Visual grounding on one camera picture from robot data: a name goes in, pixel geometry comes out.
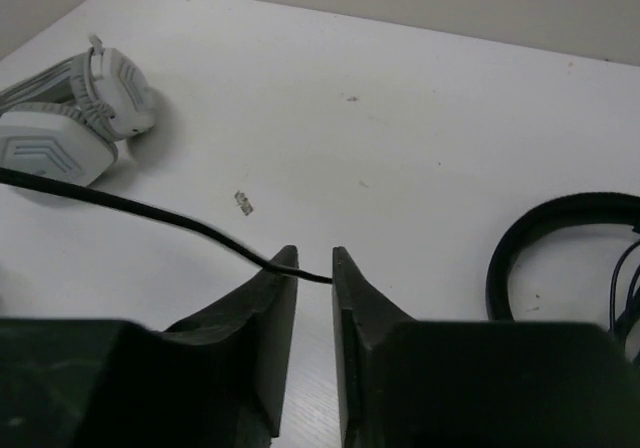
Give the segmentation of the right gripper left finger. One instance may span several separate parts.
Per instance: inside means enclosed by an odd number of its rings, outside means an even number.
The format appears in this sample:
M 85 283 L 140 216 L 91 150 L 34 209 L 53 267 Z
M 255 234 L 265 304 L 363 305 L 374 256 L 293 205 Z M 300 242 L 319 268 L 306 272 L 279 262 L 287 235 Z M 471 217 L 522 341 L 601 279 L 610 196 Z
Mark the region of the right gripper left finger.
M 5 447 L 267 447 L 281 427 L 297 281 L 262 270 L 163 331 L 1 322 Z

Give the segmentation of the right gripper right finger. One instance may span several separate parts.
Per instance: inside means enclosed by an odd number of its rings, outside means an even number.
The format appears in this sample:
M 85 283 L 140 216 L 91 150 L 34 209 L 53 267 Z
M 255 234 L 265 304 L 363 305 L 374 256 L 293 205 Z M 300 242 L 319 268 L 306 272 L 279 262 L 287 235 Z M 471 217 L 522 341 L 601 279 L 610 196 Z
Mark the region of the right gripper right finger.
M 421 321 L 333 251 L 346 447 L 635 447 L 639 374 L 600 327 Z

